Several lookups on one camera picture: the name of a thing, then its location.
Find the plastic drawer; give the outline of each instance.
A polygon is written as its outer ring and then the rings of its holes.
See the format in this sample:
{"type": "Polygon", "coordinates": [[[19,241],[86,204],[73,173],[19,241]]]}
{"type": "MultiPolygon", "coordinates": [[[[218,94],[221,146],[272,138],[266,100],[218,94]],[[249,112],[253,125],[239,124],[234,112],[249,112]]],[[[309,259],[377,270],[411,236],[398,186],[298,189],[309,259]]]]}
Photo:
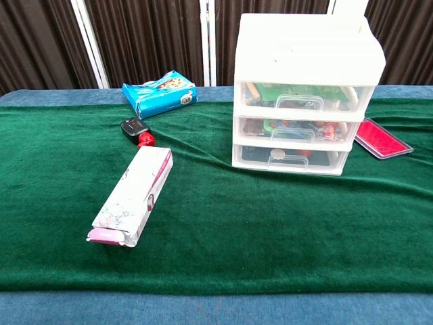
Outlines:
{"type": "Polygon", "coordinates": [[[350,151],[359,122],[233,117],[233,143],[246,146],[350,151]]]}
{"type": "Polygon", "coordinates": [[[360,121],[375,87],[285,85],[236,82],[236,115],[285,118],[294,114],[326,114],[348,121],[360,121]]]}
{"type": "Polygon", "coordinates": [[[232,165],[288,173],[341,175],[348,152],[233,145],[232,165]]]}

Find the blue box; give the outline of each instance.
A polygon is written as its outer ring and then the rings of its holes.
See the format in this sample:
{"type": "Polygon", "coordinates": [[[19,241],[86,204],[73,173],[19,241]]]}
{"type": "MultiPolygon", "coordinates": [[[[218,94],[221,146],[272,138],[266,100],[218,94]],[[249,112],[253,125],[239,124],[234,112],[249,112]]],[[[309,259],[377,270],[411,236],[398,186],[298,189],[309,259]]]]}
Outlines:
{"type": "Polygon", "coordinates": [[[122,91],[139,118],[147,118],[197,101],[196,85],[176,71],[170,71],[161,79],[142,85],[124,83],[122,91]]]}

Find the pink lid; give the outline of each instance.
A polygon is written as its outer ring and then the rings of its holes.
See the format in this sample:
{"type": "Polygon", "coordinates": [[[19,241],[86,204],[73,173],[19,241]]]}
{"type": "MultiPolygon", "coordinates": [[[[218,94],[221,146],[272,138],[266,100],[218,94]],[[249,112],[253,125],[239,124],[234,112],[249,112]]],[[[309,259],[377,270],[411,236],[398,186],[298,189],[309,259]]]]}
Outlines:
{"type": "Polygon", "coordinates": [[[119,230],[95,228],[87,234],[87,241],[122,246],[124,245],[124,234],[119,230]]]}

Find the dark brown curtain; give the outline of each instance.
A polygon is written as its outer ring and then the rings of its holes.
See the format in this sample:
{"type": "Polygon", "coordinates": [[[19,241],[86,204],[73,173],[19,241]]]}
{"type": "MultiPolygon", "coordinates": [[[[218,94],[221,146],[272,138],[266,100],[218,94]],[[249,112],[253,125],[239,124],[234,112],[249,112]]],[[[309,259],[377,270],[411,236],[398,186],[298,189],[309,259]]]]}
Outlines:
{"type": "Polygon", "coordinates": [[[365,11],[382,45],[382,84],[433,84],[433,0],[369,0],[365,11]]]}
{"type": "Polygon", "coordinates": [[[1,0],[0,22],[0,95],[97,87],[70,0],[1,0]]]}
{"type": "Polygon", "coordinates": [[[329,0],[216,0],[216,83],[232,85],[241,15],[326,14],[329,0]]]}
{"type": "Polygon", "coordinates": [[[87,0],[111,87],[177,70],[203,85],[198,0],[87,0]]]}

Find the red object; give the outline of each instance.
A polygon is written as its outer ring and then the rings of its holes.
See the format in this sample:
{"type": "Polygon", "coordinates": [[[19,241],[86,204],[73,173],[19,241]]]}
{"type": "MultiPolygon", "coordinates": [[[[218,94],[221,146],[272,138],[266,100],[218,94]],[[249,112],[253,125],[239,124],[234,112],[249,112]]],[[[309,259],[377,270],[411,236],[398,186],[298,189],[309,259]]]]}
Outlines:
{"type": "Polygon", "coordinates": [[[382,156],[395,155],[411,148],[372,120],[361,122],[357,138],[382,156]]]}
{"type": "Polygon", "coordinates": [[[156,145],[156,140],[152,134],[149,132],[143,132],[138,137],[138,148],[141,148],[142,146],[147,147],[154,147],[156,145]]]}
{"type": "Polygon", "coordinates": [[[313,152],[311,150],[298,150],[298,154],[309,157],[313,152]]]}

